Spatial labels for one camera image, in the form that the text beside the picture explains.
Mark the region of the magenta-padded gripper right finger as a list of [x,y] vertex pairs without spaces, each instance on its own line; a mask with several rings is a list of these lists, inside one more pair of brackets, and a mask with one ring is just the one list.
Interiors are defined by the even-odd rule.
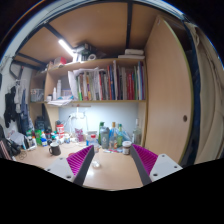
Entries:
[[148,185],[182,169],[168,155],[157,155],[139,145],[133,144],[130,153],[143,185]]

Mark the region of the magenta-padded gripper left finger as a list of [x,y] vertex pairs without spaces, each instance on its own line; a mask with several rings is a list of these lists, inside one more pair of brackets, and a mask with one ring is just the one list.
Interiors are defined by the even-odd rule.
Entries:
[[82,186],[93,157],[94,147],[90,145],[67,158],[58,158],[46,168],[46,171]]

